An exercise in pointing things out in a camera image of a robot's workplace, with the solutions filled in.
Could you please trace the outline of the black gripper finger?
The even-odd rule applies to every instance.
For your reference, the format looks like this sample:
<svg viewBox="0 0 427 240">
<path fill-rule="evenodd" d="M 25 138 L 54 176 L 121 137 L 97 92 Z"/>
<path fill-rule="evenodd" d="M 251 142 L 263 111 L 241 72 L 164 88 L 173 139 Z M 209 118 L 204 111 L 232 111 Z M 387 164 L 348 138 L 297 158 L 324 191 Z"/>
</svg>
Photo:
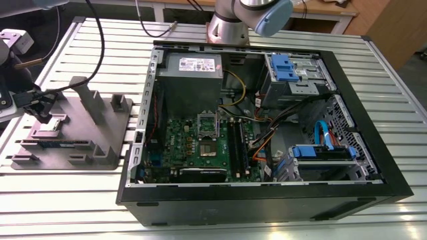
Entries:
<svg viewBox="0 0 427 240">
<path fill-rule="evenodd" d="M 50 109 L 56 103 L 57 95 L 46 94 L 29 102 L 25 113 L 36 118 L 40 123 L 48 123 L 52 119 Z"/>
</svg>

